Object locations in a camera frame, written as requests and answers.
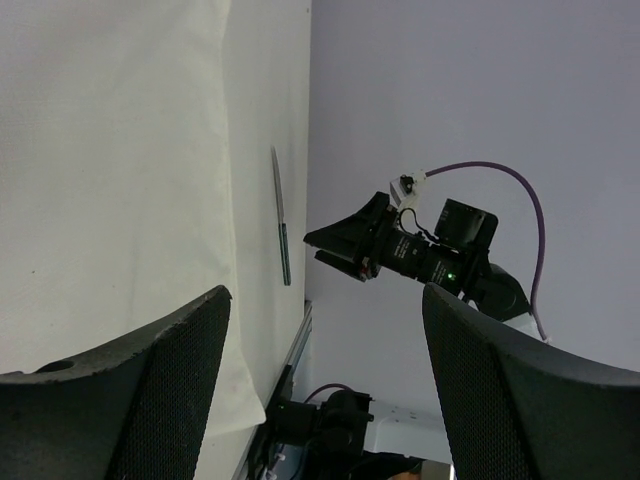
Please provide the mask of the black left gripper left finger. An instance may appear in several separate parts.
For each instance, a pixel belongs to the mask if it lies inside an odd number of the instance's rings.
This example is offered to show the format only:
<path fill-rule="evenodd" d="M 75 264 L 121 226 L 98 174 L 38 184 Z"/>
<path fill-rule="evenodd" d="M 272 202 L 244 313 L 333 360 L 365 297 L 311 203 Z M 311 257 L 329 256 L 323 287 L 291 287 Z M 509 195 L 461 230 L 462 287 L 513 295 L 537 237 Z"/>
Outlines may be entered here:
<path fill-rule="evenodd" d="M 230 310 L 217 286 L 91 350 L 3 374 L 2 478 L 193 478 Z"/>

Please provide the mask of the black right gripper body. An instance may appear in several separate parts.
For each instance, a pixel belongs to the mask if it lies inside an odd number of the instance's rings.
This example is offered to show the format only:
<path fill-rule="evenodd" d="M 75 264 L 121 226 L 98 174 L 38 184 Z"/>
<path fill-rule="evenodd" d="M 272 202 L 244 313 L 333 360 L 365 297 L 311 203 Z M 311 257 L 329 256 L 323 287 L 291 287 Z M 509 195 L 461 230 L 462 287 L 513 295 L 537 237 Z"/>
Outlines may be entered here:
<path fill-rule="evenodd" d="M 448 199 L 434 234 L 409 233 L 403 214 L 387 198 L 373 198 L 357 212 L 364 223 L 357 255 L 357 278 L 375 278 L 383 268 L 420 283 L 435 283 L 454 295 L 469 294 L 489 272 L 489 249 L 498 218 Z"/>

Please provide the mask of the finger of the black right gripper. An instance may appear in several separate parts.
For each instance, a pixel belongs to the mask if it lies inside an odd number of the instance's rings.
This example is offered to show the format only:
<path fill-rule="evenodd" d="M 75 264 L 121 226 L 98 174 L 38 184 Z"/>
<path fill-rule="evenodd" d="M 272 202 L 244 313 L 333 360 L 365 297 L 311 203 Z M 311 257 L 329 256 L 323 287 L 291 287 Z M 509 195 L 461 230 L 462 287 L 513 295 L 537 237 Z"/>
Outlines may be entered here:
<path fill-rule="evenodd" d="M 315 253 L 314 258 L 321 263 L 324 263 L 341 273 L 356 280 L 364 280 L 365 276 L 362 274 L 359 264 L 356 264 L 350 260 L 343 259 L 325 250 L 318 250 Z"/>
<path fill-rule="evenodd" d="M 370 249 L 389 207 L 389 195 L 376 192 L 356 213 L 327 227 L 307 233 L 303 241 L 311 247 L 332 255 L 361 256 Z"/>

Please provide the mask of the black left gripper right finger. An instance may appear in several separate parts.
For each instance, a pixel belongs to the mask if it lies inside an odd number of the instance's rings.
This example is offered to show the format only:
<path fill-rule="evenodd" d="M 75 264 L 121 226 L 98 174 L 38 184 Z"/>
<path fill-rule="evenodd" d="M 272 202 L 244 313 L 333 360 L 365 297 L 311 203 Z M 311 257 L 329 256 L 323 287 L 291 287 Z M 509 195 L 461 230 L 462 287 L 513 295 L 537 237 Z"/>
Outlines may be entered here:
<path fill-rule="evenodd" d="M 457 478 L 638 478 L 637 372 L 536 340 L 435 284 L 422 316 Z"/>

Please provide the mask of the knife with teal handle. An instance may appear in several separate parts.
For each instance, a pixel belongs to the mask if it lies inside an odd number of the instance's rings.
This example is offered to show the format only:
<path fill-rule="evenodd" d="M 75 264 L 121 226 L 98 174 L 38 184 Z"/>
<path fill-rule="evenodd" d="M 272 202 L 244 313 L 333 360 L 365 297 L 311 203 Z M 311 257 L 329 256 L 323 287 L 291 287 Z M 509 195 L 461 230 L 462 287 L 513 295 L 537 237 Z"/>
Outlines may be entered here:
<path fill-rule="evenodd" d="M 274 146 L 271 147 L 271 162 L 272 162 L 272 172 L 273 172 L 273 181 L 274 181 L 274 191 L 276 198 L 276 213 L 277 213 L 277 221 L 278 221 L 278 235 L 279 235 L 279 248 L 280 248 L 280 256 L 281 256 L 281 266 L 282 266 L 282 275 L 283 282 L 285 286 L 290 286 L 292 284 L 291 278 L 291 266 L 290 266 L 290 258 L 289 258 L 289 245 L 288 245 L 288 233 L 287 233 L 287 225 L 284 217 L 284 199 L 283 199 L 283 191 L 280 177 L 280 169 L 277 151 Z"/>

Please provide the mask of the white cloth napkin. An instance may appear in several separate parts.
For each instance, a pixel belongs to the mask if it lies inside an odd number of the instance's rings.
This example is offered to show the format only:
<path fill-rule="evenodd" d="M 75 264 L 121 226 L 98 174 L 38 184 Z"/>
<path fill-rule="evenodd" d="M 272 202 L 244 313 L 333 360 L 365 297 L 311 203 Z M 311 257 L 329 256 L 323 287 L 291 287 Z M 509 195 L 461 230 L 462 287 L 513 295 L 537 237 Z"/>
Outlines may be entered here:
<path fill-rule="evenodd" d="M 1 368 L 237 287 L 226 1 L 1 5 Z"/>

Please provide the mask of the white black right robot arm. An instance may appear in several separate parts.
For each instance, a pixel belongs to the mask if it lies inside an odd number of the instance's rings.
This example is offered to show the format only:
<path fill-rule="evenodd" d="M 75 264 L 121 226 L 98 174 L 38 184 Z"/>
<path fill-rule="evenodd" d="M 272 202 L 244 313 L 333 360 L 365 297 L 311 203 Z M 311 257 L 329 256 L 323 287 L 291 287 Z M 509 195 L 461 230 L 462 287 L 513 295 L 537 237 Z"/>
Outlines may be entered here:
<path fill-rule="evenodd" d="M 406 231 L 402 216 L 390 196 L 378 192 L 356 213 L 307 233 L 304 242 L 316 249 L 317 260 L 361 282 L 386 268 L 434 283 L 502 322 L 533 312 L 520 283 L 489 261 L 494 214 L 448 199 L 433 235 Z"/>

